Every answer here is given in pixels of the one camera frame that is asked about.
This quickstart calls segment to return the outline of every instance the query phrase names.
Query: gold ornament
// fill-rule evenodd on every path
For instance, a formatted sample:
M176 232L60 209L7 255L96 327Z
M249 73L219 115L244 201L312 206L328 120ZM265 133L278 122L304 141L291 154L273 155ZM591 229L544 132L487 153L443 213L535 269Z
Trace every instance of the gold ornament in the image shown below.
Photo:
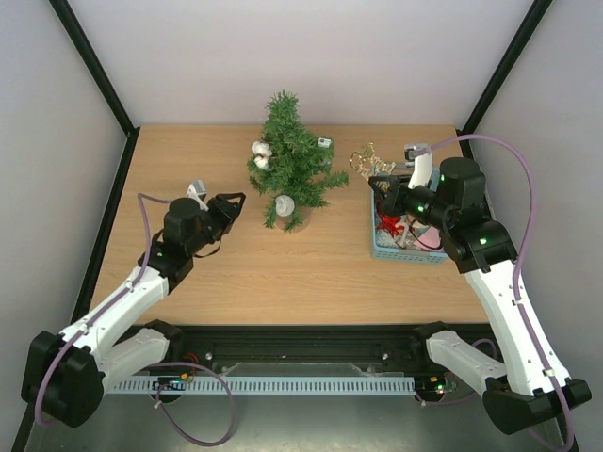
M380 157L375 155L373 143L368 143L361 153L356 151L350 156L350 166L368 182L368 178L376 174L390 175L396 167L396 162L383 162Z

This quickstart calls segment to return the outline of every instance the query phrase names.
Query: gray floor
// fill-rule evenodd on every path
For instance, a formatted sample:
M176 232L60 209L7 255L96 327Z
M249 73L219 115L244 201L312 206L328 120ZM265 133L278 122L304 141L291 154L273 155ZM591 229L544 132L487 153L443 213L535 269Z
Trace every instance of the gray floor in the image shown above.
M250 395L223 452L539 451L526 432L505 436L476 397L464 405L425 408L409 396ZM216 440L229 406L218 395L184 396L170 407L188 433ZM146 395L108 395L82 427L34 428L27 452L200 450L175 433Z

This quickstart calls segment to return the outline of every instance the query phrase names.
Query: pink object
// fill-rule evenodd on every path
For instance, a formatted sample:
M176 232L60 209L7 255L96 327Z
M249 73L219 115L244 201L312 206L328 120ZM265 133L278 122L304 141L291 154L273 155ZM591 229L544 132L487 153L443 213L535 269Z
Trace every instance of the pink object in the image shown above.
M430 228L427 230L426 233L421 235L418 240L415 240L415 246L417 248L421 248L425 251L433 251L428 248L425 248L423 244L427 245L428 247L437 248L440 245L440 233L438 232L438 230L435 228Z

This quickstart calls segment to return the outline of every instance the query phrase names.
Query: black metal frame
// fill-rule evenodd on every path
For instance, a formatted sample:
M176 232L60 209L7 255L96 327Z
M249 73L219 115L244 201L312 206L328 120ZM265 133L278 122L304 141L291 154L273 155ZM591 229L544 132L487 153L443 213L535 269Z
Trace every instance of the black metal frame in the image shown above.
M72 39L82 60L94 78L99 90L106 99L107 104L113 111L116 120L127 136L122 160L120 162L113 187L111 189L103 220L94 243L90 262L86 270L84 281L73 311L72 321L86 314L90 308L90 302L96 286L101 265L105 257L106 246L113 227L113 221L117 214L117 208L125 184L125 179L130 167L132 155L139 136L139 127L135 127L127 112L123 108L117 92L113 88L101 62L84 33L83 28L77 21L71 6L67 0L49 0L57 17L62 22L65 30ZM475 108L469 116L462 131L457 134L474 133L485 115L488 107L495 99L502 87L506 77L509 75L514 63L517 61L524 47L530 40L531 35L544 17L546 10L552 0L534 0L530 10L515 33L507 51L498 63L497 69L488 82L484 92L478 100ZM473 158L473 152L468 141L461 143L463 156ZM397 326L324 326L324 327L180 327L188 338L187 348L196 352L202 359L206 352L212 353L214 365L217 363L228 363L230 361L257 361L258 355L262 361L273 359L282 361L282 356L287 354L293 358L293 349L298 350L303 358L313 362L346 362L363 365L376 363L381 365L383 371L403 370L409 375L424 376L427 373L442 372L444 369L435 366L426 371L425 369L413 368L409 361L409 353L405 348L410 342L410 331L416 325ZM488 324L459 324L451 327L460 333L467 341L479 337L494 338ZM128 335L134 334L138 328L133 327ZM233 356L232 344L249 344L254 341L257 347L248 347L249 352ZM383 354L387 353L387 360L383 360ZM15 438L13 452L24 451L33 426L33 407L29 405L25 411L19 432Z

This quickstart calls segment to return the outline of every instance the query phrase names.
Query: white wall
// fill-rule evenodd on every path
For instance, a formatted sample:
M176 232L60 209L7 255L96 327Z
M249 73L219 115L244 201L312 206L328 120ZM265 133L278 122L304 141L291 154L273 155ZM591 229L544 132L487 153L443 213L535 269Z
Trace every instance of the white wall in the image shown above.
M46 1L0 1L0 450L28 345L70 318L125 141Z
M133 121L463 126L531 0L73 0Z
M552 345L594 394L574 411L581 450L601 449L603 417L601 30L601 2L554 2L480 127L517 145L536 175L525 278ZM476 147L497 217L519 243L528 214L522 170L504 150Z

